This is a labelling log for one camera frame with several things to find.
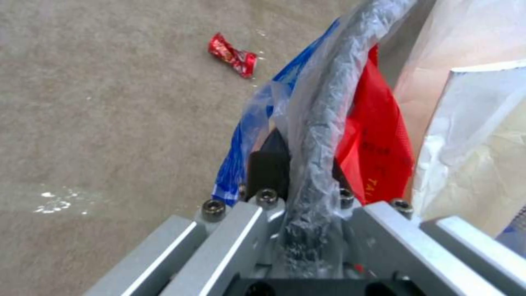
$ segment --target black plastic part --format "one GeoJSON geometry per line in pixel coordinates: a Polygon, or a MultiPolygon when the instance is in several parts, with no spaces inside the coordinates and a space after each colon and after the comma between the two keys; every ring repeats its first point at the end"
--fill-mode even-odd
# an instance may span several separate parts
{"type": "Polygon", "coordinates": [[[226,296],[424,295],[411,281],[352,279],[240,279],[226,296]]]}
{"type": "Polygon", "coordinates": [[[274,129],[267,136],[261,149],[252,152],[248,158],[245,199],[251,198],[261,189],[270,188],[278,193],[278,197],[287,201],[289,163],[287,144],[279,131],[274,129]]]}

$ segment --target red plastic bag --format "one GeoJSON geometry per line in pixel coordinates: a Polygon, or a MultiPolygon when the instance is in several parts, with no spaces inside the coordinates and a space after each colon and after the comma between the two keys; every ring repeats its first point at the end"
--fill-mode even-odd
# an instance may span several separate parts
{"type": "Polygon", "coordinates": [[[378,70],[376,46],[353,104],[336,160],[362,204],[401,198],[414,159],[398,104],[378,70]]]}

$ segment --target plastic bag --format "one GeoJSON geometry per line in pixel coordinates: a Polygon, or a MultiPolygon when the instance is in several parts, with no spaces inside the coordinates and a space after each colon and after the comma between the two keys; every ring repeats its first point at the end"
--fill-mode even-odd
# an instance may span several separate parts
{"type": "MultiPolygon", "coordinates": [[[[526,2],[522,0],[437,1],[394,90],[416,157],[452,68],[526,58],[525,14],[526,2]]],[[[517,112],[522,110],[518,114],[526,111],[524,104],[517,108],[517,112]]],[[[460,214],[490,235],[502,231],[522,206],[519,199],[526,196],[518,181],[526,179],[520,136],[526,133],[526,121],[519,115],[511,124],[507,121],[486,144],[474,147],[460,171],[448,172],[452,186],[447,194],[436,197],[447,204],[440,214],[460,214]],[[471,196],[469,202],[465,202],[466,196],[471,196]],[[491,211],[493,215],[485,216],[491,211]],[[479,222],[472,219],[476,216],[479,222]]],[[[412,186],[410,182],[406,189],[407,199],[411,199],[412,186]]],[[[419,202],[413,201],[419,208],[419,202]]],[[[426,216],[421,208],[416,214],[426,216]]]]}
{"type": "Polygon", "coordinates": [[[341,221],[334,215],[339,186],[331,174],[336,148],[369,50],[414,3],[372,0],[337,19],[255,94],[236,127],[213,198],[235,203],[249,153],[273,120],[291,152],[283,256],[277,262],[287,276],[341,273],[341,221]]]}
{"type": "Polygon", "coordinates": [[[496,235],[509,222],[497,220],[507,215],[513,218],[524,205],[526,201],[521,195],[499,189],[498,174],[487,170],[488,159],[476,157],[464,166],[526,97],[524,81],[526,60],[451,71],[415,171],[413,207],[422,218],[433,219],[453,212],[496,235]]]}
{"type": "Polygon", "coordinates": [[[369,52],[336,158],[362,204],[403,196],[413,172],[406,127],[378,70],[378,47],[369,52]]]}
{"type": "Polygon", "coordinates": [[[298,76],[288,109],[289,200],[280,233],[289,277],[341,273],[341,220],[334,215],[339,184],[333,159],[369,50],[414,4],[374,0],[340,18],[298,76]]]}
{"type": "Polygon", "coordinates": [[[286,139],[287,107],[298,75],[313,52],[338,27],[335,20],[317,40],[295,57],[271,81],[259,89],[248,102],[243,116],[234,130],[225,160],[223,161],[212,191],[212,198],[233,205],[238,199],[238,187],[246,182],[248,156],[258,150],[269,133],[271,121],[286,139]]]}

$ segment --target translucent plastic film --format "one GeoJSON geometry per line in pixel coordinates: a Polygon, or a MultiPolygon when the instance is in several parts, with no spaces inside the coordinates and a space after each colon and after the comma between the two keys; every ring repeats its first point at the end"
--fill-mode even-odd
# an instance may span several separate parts
{"type": "Polygon", "coordinates": [[[288,107],[291,184],[280,236],[290,277],[338,276],[339,186],[331,174],[336,148],[368,51],[414,2],[368,1],[341,17],[298,77],[288,107]]]}
{"type": "MultiPolygon", "coordinates": [[[[394,90],[416,158],[422,153],[422,143],[432,117],[439,112],[437,104],[452,68],[526,58],[525,14],[526,2],[523,0],[436,2],[394,90]]],[[[502,91],[501,83],[491,81],[479,88],[484,94],[498,94],[502,91]]],[[[478,100],[474,98],[469,113],[484,108],[478,100]]],[[[413,190],[406,189],[408,199],[415,190],[422,193],[417,198],[412,196],[416,213],[426,218],[460,215],[490,235],[502,231],[526,203],[523,184],[526,178],[523,169],[526,160],[525,111],[524,102],[517,105],[493,133],[486,135],[486,139],[479,139],[478,145],[471,146],[471,154],[464,159],[465,163],[457,162],[451,166],[449,162],[448,170],[442,171],[444,174],[424,175],[425,167],[417,164],[413,190]],[[426,190],[437,191],[438,185],[447,185],[442,191],[426,195],[422,191],[421,181],[424,180],[435,180],[426,185],[426,190]]],[[[474,123],[469,122],[471,117],[455,118],[455,129],[474,123]]],[[[480,118],[495,125],[489,117],[480,118]]]]}

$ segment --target clear plastic bag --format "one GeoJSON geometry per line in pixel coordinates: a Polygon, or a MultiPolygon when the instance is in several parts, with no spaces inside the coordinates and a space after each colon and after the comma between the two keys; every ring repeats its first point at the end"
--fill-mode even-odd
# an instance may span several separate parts
{"type": "Polygon", "coordinates": [[[298,76],[288,109],[290,188],[280,234],[289,277],[341,274],[341,221],[334,215],[340,190],[332,165],[345,118],[368,52],[414,4],[366,2],[340,18],[341,25],[298,76]]]}

